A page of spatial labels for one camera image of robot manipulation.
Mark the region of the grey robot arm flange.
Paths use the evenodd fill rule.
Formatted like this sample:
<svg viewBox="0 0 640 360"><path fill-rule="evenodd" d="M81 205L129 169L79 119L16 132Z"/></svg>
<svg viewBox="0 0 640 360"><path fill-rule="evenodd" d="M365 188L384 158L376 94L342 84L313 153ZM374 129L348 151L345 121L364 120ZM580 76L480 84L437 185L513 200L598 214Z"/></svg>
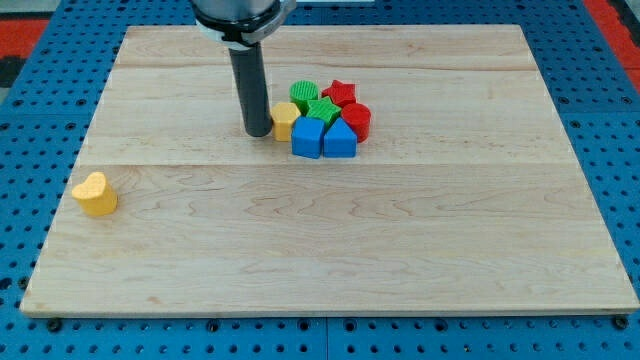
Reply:
<svg viewBox="0 0 640 360"><path fill-rule="evenodd" d="M191 0L196 25L209 39L246 50L284 24L295 0Z"/></svg>

